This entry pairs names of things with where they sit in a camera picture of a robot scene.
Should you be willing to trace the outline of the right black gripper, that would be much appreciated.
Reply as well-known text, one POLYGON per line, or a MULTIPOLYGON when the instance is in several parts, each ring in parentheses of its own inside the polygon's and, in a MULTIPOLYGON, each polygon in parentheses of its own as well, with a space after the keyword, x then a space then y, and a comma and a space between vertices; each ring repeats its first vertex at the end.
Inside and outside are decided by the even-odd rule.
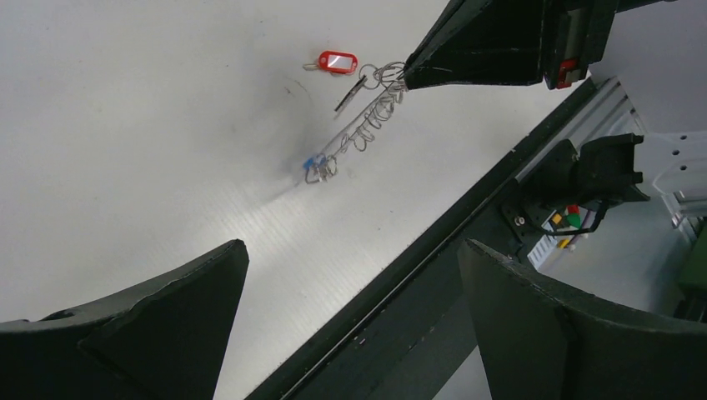
POLYGON ((551 1, 547 11, 542 0, 450 1, 405 61, 405 86, 530 86, 544 74, 549 89, 569 88, 602 59, 618 6, 551 1))

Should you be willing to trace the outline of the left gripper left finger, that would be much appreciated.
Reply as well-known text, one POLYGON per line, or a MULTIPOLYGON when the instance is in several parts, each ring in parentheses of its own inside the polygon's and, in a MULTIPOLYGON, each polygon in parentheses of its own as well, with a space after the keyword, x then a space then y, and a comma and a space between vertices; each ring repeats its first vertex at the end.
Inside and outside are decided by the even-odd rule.
POLYGON ((112 295, 4 322, 2 398, 212 398, 248 265, 232 240, 112 295))

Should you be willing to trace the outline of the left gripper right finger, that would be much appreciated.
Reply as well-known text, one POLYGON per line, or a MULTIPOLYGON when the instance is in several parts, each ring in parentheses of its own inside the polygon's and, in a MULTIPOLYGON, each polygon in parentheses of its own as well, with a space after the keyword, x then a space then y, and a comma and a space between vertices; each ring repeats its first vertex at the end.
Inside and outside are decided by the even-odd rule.
POLYGON ((703 323, 596 297, 473 239, 458 260, 492 398, 705 398, 703 323))

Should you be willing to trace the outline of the red key tag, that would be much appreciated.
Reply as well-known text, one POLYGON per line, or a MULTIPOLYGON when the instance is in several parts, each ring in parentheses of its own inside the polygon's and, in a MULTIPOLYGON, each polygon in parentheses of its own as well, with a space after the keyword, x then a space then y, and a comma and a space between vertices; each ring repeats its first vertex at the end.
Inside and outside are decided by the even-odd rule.
POLYGON ((322 71, 333 75, 351 75, 359 67, 358 58, 348 52, 324 51, 314 62, 303 65, 305 71, 322 71))

